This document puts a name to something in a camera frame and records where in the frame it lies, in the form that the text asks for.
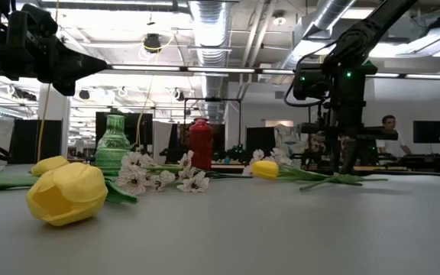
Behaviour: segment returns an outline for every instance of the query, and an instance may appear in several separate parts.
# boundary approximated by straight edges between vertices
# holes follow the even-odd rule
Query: ceiling
[[[250,18],[253,17],[258,0],[241,0],[231,5],[231,17],[229,22],[229,47],[228,66],[240,66],[245,45],[248,42]],[[297,21],[316,9],[316,0],[274,0],[276,10],[285,11],[286,23],[275,25],[271,22],[267,26],[267,32],[263,39],[263,47],[255,59],[255,66],[260,64],[275,64],[286,58],[293,47],[292,32]],[[18,1],[18,7],[23,2],[38,5],[34,0]],[[359,10],[373,8],[378,5],[378,0],[357,1],[353,6],[353,14]],[[438,0],[420,0],[415,7],[416,11],[425,14],[430,11],[440,10]],[[48,8],[55,16],[55,8]],[[195,45],[193,22],[188,14],[149,11],[113,11],[93,9],[68,9],[60,8],[57,15],[60,26],[57,36],[65,41],[65,45],[81,53],[92,55],[106,60],[108,64],[158,64],[158,65],[190,65],[197,66],[199,61],[195,50],[190,46]],[[144,50],[142,40],[148,33],[160,35],[163,48],[159,54],[149,54]],[[171,118],[182,118],[183,111],[178,107],[183,102],[174,98],[174,92],[180,91],[185,96],[203,97],[201,75],[190,76],[151,76],[151,75],[119,75],[99,73],[86,77],[76,83],[76,95],[71,98],[71,121],[87,122],[87,127],[92,125],[94,108],[81,108],[84,105],[108,105],[122,106],[125,112],[139,112],[140,106],[146,102],[150,92],[147,106],[160,106],[156,110],[156,117],[169,121]],[[237,83],[229,85],[229,95],[235,96],[238,88]],[[272,92],[280,88],[269,83],[255,83],[258,86],[269,86],[260,89],[255,85],[249,88],[244,100],[250,103],[272,102]],[[36,102],[19,99],[12,93],[13,88],[21,89],[30,94],[39,96],[41,84],[36,79],[20,79],[12,82],[5,77],[0,77],[0,104],[1,103],[27,103],[31,107],[4,107],[0,106],[0,115],[10,115],[19,118],[36,118],[37,108],[33,107]],[[79,97],[79,91],[87,90],[90,99],[83,100]],[[204,102],[195,103],[199,110],[193,111],[192,117],[205,114]]]

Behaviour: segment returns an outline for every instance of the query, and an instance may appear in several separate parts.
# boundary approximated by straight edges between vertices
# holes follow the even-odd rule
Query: white wall
[[[396,129],[414,154],[430,154],[428,144],[413,143],[413,121],[440,121],[440,81],[372,79],[366,83],[363,123],[381,125],[385,115],[396,117]],[[432,151],[440,154],[440,144]]]

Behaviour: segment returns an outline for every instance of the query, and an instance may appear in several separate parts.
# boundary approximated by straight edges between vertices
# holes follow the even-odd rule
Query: table surface
[[[218,180],[62,228],[31,217],[25,190],[0,192],[0,274],[440,274],[440,177],[371,177],[389,181]]]

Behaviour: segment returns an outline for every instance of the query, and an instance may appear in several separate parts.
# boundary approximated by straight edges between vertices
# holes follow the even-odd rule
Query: desk
[[[63,228],[34,220],[25,190],[0,192],[0,274],[440,274],[440,177],[371,177],[390,181],[216,180]]]

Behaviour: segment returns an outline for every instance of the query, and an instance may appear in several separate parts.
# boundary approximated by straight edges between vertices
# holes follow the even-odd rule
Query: ceiling duct
[[[227,52],[215,50],[226,46],[228,17],[230,4],[227,2],[191,1],[189,2],[193,16],[195,44],[200,47],[211,47],[208,50],[197,50],[199,64],[209,67],[227,65]],[[220,76],[202,76],[202,93],[204,97],[226,98],[228,95],[228,79]],[[220,122],[223,115],[218,106],[206,104],[206,112],[210,121]]]
[[[293,32],[293,42],[296,46],[280,64],[279,68],[294,68],[302,55],[313,51],[303,45],[303,39],[321,31],[328,31],[321,38],[329,39],[332,34],[330,32],[332,27],[355,2],[356,0],[321,0],[313,13],[300,18]]]
[[[57,0],[37,0],[41,8],[56,8]],[[62,9],[98,11],[157,11],[189,14],[187,1],[182,0],[59,0]]]

